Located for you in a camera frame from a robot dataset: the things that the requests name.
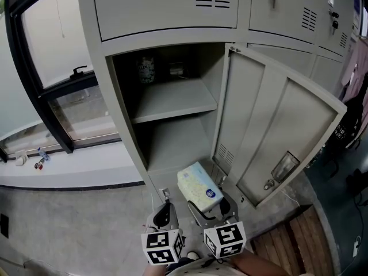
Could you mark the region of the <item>black window frame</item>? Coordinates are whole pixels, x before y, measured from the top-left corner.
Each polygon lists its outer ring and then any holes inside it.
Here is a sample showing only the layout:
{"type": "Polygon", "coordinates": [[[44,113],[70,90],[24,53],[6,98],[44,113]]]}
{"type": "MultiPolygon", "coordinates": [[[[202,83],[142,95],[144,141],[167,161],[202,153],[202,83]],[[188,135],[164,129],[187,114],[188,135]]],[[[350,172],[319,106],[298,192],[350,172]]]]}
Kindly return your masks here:
{"type": "Polygon", "coordinates": [[[98,86],[94,71],[84,71],[84,75],[45,87],[36,70],[24,28],[24,13],[40,0],[5,0],[5,24],[10,52],[25,91],[39,114],[42,122],[56,139],[60,150],[68,154],[75,149],[120,142],[117,132],[74,140],[67,132],[52,104],[60,97],[98,86]]]}

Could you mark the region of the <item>person's left forearm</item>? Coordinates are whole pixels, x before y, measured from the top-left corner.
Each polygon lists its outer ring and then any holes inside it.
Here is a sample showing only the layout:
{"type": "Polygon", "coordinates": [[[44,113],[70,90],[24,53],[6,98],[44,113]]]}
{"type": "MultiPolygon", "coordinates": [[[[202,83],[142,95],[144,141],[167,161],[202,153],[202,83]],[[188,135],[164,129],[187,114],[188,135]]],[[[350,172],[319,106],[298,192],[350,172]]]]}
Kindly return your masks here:
{"type": "Polygon", "coordinates": [[[166,276],[167,265],[147,265],[143,276],[166,276]]]}

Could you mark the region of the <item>items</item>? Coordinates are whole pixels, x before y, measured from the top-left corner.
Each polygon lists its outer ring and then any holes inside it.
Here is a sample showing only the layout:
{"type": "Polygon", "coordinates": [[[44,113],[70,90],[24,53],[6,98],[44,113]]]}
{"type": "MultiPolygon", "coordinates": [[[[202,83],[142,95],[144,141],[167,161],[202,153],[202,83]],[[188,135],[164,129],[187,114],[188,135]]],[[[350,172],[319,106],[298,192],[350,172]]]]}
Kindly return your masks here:
{"type": "Polygon", "coordinates": [[[143,84],[153,83],[156,78],[155,62],[152,56],[142,56],[136,61],[139,81],[143,84]]]}

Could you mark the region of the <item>pink cloth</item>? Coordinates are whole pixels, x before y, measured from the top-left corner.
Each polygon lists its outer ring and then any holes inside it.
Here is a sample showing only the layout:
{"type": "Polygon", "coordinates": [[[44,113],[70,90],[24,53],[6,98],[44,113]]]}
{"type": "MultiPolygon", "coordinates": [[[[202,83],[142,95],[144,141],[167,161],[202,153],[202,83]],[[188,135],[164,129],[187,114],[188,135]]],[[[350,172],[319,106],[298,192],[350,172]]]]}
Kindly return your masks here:
{"type": "Polygon", "coordinates": [[[359,39],[354,47],[350,61],[342,77],[342,85],[346,87],[342,102],[347,102],[358,95],[368,72],[368,39],[359,39]]]}

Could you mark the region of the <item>grey locker door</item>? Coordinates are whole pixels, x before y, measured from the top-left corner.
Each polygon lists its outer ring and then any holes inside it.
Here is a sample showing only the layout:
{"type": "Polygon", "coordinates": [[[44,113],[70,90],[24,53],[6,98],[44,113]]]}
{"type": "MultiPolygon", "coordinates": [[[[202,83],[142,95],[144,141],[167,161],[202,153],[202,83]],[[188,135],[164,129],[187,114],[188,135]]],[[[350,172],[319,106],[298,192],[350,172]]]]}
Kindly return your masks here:
{"type": "Polygon", "coordinates": [[[346,106],[309,78],[245,46],[225,46],[213,157],[257,208],[317,155],[346,106]]]}

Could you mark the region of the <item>white charger plug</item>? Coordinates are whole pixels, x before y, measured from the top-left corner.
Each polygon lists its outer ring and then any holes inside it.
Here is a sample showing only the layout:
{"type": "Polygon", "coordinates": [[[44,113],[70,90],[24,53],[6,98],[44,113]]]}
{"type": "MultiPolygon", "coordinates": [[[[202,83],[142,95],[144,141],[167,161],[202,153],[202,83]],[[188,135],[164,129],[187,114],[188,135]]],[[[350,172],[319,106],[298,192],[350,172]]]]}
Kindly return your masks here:
{"type": "Polygon", "coordinates": [[[360,236],[357,236],[355,241],[354,241],[354,247],[353,247],[353,252],[352,252],[352,257],[355,258],[358,254],[358,251],[359,251],[359,248],[360,248],[360,245],[361,245],[361,237],[360,236]]]}

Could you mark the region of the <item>black table leg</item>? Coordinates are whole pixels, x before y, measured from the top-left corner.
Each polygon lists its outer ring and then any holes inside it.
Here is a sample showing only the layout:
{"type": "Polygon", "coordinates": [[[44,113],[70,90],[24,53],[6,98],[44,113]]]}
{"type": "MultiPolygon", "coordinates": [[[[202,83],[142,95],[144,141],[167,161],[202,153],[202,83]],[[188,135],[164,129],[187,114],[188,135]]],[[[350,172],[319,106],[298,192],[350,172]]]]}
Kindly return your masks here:
{"type": "Polygon", "coordinates": [[[9,238],[9,218],[2,213],[0,213],[0,234],[9,238]]]}

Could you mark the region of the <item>small white box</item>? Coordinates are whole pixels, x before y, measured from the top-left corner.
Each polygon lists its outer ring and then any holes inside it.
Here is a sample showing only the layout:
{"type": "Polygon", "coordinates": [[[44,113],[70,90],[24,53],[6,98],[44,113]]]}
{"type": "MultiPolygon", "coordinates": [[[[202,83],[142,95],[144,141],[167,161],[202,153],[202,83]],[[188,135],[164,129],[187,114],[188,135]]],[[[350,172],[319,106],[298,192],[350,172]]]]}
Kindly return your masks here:
{"type": "Polygon", "coordinates": [[[171,76],[186,77],[187,68],[183,62],[175,62],[169,64],[169,73],[171,76]]]}

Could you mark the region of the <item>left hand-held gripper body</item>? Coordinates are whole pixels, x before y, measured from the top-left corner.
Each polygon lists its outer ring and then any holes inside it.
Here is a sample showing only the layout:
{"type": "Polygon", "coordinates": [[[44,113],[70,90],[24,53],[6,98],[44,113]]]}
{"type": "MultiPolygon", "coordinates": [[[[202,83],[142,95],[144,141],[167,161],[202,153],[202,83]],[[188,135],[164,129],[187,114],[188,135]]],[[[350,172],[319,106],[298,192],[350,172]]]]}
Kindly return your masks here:
{"type": "Polygon", "coordinates": [[[179,226],[159,229],[148,225],[141,234],[141,244],[149,264],[158,266],[178,263],[184,248],[182,230],[179,226]]]}

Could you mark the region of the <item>white power adapter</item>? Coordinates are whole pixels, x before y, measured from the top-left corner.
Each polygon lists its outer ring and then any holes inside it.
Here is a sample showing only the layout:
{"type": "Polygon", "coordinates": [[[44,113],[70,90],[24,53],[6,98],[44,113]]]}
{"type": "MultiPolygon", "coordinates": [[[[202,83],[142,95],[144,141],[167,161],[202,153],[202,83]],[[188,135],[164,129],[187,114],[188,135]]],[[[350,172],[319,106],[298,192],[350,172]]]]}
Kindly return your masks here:
{"type": "Polygon", "coordinates": [[[28,155],[25,150],[15,152],[16,166],[23,166],[28,160],[28,155]]]}

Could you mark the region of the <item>person's patterned clothing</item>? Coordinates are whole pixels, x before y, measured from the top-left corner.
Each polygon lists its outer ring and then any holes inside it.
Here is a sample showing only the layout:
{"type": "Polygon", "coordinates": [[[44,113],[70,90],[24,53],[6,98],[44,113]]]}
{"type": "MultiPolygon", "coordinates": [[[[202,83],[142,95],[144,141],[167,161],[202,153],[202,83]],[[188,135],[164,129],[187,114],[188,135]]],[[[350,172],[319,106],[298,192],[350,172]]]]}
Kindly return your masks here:
{"type": "Polygon", "coordinates": [[[225,260],[220,263],[213,258],[204,258],[173,269],[166,276],[246,276],[225,260]]]}

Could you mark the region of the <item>brown wooden pallet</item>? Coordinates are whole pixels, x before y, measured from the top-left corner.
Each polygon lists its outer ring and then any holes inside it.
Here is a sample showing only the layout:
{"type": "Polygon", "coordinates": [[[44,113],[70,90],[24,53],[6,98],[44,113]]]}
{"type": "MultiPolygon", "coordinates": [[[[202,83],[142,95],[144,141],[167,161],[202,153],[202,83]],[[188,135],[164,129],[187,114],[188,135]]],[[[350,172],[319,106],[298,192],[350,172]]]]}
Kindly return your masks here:
{"type": "Polygon", "coordinates": [[[255,253],[282,267],[290,276],[335,276],[323,225],[313,205],[303,205],[289,218],[250,240],[255,253]]]}

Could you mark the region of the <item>black printed bag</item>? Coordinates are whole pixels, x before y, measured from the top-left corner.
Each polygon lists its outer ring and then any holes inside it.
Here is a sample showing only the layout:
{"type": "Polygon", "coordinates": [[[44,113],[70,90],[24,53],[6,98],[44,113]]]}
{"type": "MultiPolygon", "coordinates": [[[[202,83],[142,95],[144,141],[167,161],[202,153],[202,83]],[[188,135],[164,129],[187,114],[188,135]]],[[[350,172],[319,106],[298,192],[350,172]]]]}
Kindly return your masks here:
{"type": "Polygon", "coordinates": [[[330,151],[340,151],[346,148],[357,136],[362,126],[363,100],[368,89],[368,72],[358,95],[346,102],[347,111],[339,125],[328,139],[326,147],[330,151]]]}

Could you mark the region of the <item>grey metal locker cabinet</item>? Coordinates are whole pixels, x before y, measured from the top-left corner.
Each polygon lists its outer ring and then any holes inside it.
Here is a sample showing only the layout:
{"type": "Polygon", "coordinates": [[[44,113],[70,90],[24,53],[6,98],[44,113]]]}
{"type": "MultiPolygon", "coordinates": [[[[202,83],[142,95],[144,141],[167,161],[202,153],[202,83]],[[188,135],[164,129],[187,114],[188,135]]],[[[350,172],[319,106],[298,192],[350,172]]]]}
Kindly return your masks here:
{"type": "Polygon", "coordinates": [[[312,36],[273,32],[270,0],[79,0],[99,86],[120,137],[154,199],[177,172],[213,161],[224,87],[225,46],[235,43],[288,66],[338,99],[338,83],[361,0],[335,0],[312,36]],[[139,81],[152,56],[156,78],[139,81]],[[183,62],[187,76],[171,76],[183,62]]]}

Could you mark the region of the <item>white blue tissue pack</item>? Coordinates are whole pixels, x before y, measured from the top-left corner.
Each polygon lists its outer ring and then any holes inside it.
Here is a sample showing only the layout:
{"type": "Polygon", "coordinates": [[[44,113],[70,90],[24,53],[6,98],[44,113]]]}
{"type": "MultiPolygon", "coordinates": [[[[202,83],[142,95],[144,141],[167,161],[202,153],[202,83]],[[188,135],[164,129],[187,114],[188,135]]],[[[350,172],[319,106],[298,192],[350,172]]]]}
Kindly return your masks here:
{"type": "Polygon", "coordinates": [[[178,171],[177,181],[186,200],[191,201],[202,213],[211,210],[224,198],[221,190],[199,162],[178,171]]]}

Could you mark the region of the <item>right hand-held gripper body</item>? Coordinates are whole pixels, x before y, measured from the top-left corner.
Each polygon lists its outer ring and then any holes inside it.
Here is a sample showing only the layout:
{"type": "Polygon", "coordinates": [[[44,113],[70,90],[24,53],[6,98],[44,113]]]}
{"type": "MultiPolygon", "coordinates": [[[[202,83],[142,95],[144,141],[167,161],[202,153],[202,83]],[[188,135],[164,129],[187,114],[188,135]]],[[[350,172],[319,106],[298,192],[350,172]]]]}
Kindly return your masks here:
{"type": "Polygon", "coordinates": [[[226,258],[241,253],[246,244],[244,225],[238,215],[223,220],[212,217],[199,218],[198,225],[202,228],[204,245],[216,259],[226,258]]]}

